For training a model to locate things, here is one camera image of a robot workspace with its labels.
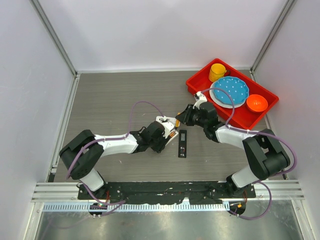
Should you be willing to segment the orange handle screwdriver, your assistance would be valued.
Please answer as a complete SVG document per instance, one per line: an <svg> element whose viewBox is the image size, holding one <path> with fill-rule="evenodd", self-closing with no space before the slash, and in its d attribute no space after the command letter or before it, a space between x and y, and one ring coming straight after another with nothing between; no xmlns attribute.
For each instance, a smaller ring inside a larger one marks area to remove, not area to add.
<svg viewBox="0 0 320 240"><path fill-rule="evenodd" d="M177 118L176 118L175 127L176 127L176 128L179 128L179 127L180 127L180 124L181 124L180 121L177 120Z"/></svg>

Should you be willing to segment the black remote control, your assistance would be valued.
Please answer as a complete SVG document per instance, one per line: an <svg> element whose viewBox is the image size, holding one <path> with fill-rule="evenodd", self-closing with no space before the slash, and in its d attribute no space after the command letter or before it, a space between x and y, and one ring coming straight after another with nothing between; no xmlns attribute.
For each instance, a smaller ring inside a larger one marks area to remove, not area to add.
<svg viewBox="0 0 320 240"><path fill-rule="evenodd" d="M184 129L181 129L179 131L178 157L179 158L187 157L187 130L184 130Z"/></svg>

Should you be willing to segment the white remote with orange batteries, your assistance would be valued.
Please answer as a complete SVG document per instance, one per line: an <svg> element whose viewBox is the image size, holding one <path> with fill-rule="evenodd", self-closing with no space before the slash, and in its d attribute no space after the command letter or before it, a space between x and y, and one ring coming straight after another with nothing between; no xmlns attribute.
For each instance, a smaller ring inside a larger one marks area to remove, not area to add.
<svg viewBox="0 0 320 240"><path fill-rule="evenodd" d="M177 130L173 130L166 138L165 146L171 143L178 135L179 135L179 132Z"/></svg>

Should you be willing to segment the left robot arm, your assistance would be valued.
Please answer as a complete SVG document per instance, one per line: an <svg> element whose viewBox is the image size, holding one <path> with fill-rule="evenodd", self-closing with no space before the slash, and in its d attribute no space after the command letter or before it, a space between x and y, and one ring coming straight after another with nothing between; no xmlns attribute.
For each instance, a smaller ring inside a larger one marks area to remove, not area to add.
<svg viewBox="0 0 320 240"><path fill-rule="evenodd" d="M102 157L116 154L136 154L151 149L160 153L178 132L175 123L159 118L148 127L123 135L102 136L83 130L59 152L67 168L67 178L80 181L93 198L100 200L107 192L106 182L94 169Z"/></svg>

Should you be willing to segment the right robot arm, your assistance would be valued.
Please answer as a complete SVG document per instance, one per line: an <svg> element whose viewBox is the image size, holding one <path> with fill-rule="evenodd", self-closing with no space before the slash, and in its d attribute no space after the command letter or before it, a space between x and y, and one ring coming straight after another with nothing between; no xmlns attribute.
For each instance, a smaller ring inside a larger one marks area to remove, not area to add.
<svg viewBox="0 0 320 240"><path fill-rule="evenodd" d="M230 197L238 197L245 187L272 177L291 164L272 130L250 132L226 126L210 102L203 102L198 107L188 104L175 118L186 126L202 127L205 136L213 142L244 150L248 165L226 178L225 190Z"/></svg>

